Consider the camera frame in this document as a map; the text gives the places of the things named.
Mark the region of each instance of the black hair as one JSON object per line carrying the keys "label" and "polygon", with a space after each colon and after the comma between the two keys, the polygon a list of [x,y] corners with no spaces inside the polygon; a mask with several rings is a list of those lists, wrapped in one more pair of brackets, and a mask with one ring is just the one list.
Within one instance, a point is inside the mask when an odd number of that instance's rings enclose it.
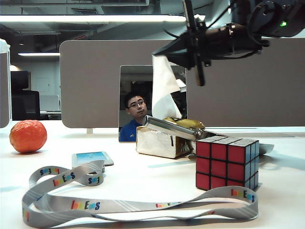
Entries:
{"label": "black hair", "polygon": [[125,97],[124,97],[124,105],[126,108],[128,108],[128,101],[136,96],[141,96],[143,100],[145,101],[145,98],[140,92],[133,91],[133,92],[128,92]]}

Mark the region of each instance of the eyeglasses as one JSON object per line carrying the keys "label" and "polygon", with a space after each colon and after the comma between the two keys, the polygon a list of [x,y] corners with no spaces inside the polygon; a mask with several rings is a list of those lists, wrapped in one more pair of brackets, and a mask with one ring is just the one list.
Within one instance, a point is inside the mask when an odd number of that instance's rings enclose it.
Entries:
{"label": "eyeglasses", "polygon": [[135,108],[135,107],[137,107],[138,105],[139,106],[142,106],[143,104],[144,104],[145,102],[144,102],[144,100],[142,99],[142,100],[139,100],[137,103],[136,102],[133,102],[132,104],[130,104],[130,106],[128,107],[128,109],[129,108]]}

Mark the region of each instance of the blue shirt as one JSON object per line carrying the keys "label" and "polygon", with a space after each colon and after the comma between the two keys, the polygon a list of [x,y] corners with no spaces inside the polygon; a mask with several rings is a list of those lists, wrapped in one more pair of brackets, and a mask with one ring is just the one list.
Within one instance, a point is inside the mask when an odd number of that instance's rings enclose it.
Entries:
{"label": "blue shirt", "polygon": [[134,119],[131,120],[125,126],[123,126],[121,129],[121,132],[120,132],[119,141],[120,142],[135,142],[138,126],[141,126],[141,124],[137,123]]}

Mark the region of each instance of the ceiling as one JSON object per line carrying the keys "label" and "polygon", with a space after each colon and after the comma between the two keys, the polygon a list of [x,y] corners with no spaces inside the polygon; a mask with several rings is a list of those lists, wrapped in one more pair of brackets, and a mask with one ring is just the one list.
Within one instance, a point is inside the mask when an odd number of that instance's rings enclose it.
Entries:
{"label": "ceiling", "polygon": [[[214,0],[192,0],[195,14],[213,17]],[[182,0],[0,0],[1,15],[184,15]],[[182,22],[1,22],[0,38],[10,47],[11,63],[19,52],[58,52],[66,40],[164,39]]]}

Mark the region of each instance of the rubik's cube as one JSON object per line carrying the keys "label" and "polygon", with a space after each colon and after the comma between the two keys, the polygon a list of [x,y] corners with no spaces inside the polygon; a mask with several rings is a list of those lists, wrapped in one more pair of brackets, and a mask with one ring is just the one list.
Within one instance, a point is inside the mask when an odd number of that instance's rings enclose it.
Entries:
{"label": "rubik's cube", "polygon": [[196,187],[258,185],[259,141],[213,136],[196,142]]}

